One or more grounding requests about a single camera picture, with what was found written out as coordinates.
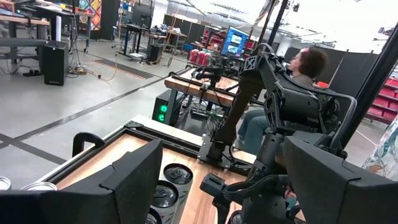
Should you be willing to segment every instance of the aluminum can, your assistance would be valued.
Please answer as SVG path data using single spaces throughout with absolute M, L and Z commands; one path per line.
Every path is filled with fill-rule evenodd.
M 57 190 L 57 186 L 50 182 L 37 182 L 26 185 L 21 190 Z
M 162 218 L 156 212 L 156 210 L 150 208 L 145 224 L 162 224 Z
M 11 181 L 7 177 L 0 176 L 0 190 L 11 190 Z
M 178 207 L 178 190 L 170 182 L 157 183 L 151 206 L 161 217 L 162 224 L 171 224 Z
M 192 170 L 182 164 L 169 164 L 163 169 L 160 179 L 171 182 L 178 190 L 178 207 L 173 224 L 179 224 L 193 182 Z

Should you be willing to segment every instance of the brown hair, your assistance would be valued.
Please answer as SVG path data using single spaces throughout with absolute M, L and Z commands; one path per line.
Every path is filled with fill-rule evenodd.
M 298 71 L 310 78 L 315 78 L 328 64 L 328 55 L 319 49 L 309 49 L 301 53 L 301 65 Z

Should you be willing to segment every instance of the computer monitor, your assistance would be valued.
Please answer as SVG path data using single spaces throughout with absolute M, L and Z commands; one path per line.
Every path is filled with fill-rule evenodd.
M 247 33 L 230 26 L 224 40 L 221 54 L 240 57 L 248 37 L 249 35 Z

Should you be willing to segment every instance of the red can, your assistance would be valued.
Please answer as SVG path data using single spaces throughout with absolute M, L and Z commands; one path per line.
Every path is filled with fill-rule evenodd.
M 201 65 L 203 63 L 203 58 L 205 57 L 205 52 L 201 51 L 198 53 L 197 64 Z
M 197 58 L 198 58 L 198 53 L 199 53 L 198 49 L 191 50 L 191 55 L 189 57 L 189 61 L 193 62 L 193 63 L 196 63 L 197 62 Z
M 202 65 L 208 66 L 210 64 L 210 60 L 211 60 L 211 53 L 205 53 Z

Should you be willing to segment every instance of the green light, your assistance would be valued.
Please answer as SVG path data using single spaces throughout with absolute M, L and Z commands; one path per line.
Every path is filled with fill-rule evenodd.
M 159 121 L 164 121 L 164 114 L 158 115 L 157 119 L 159 119 Z
M 160 111 L 163 112 L 163 113 L 166 113 L 166 111 L 167 111 L 167 106 L 166 106 L 166 105 L 160 106 Z

